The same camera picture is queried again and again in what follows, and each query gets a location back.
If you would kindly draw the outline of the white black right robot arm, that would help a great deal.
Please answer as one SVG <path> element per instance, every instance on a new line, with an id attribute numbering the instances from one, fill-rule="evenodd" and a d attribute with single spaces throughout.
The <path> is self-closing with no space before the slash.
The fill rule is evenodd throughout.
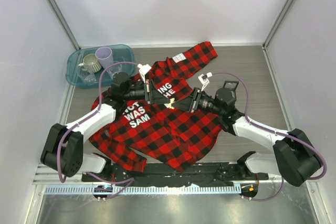
<path id="1" fill-rule="evenodd" d="M 319 169 L 326 169 L 322 157 L 303 131 L 287 132 L 256 122 L 237 110 L 235 102 L 235 91 L 231 89 L 220 88 L 214 97 L 210 97 L 196 88 L 187 98 L 172 101 L 171 105 L 191 113 L 198 110 L 214 113 L 225 132 L 254 141 L 271 151 L 271 154 L 252 153 L 240 163 L 237 173 L 242 179 L 267 173 L 281 176 L 299 187 L 306 180 L 314 179 L 313 175 Z"/>

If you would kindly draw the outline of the red black plaid shirt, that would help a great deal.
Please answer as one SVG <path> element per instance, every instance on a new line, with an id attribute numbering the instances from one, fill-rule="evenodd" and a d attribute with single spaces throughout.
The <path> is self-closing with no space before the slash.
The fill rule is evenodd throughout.
<path id="1" fill-rule="evenodd" d="M 181 89 L 191 89 L 188 78 L 202 70 L 217 53 L 208 41 L 155 62 L 150 79 L 168 82 L 168 98 L 177 99 Z M 126 170 L 143 172 L 151 156 L 182 172 L 213 148 L 221 131 L 217 115 L 170 109 L 164 104 L 129 101 L 124 113 L 94 133 L 89 142 Z"/>

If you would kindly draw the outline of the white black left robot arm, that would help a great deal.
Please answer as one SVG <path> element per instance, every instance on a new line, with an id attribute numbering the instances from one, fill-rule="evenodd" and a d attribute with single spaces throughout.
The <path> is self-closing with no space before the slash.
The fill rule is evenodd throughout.
<path id="1" fill-rule="evenodd" d="M 161 94 L 152 80 L 143 77 L 131 84 L 124 72 L 116 73 L 111 82 L 111 93 L 99 100 L 99 105 L 82 118 L 67 125 L 54 124 L 47 136 L 41 162 L 58 172 L 61 182 L 78 172 L 92 172 L 105 182 L 112 174 L 107 159 L 98 154 L 84 154 L 83 145 L 95 132 L 120 117 L 128 101 L 144 100 L 148 104 L 168 104 L 170 99 Z"/>

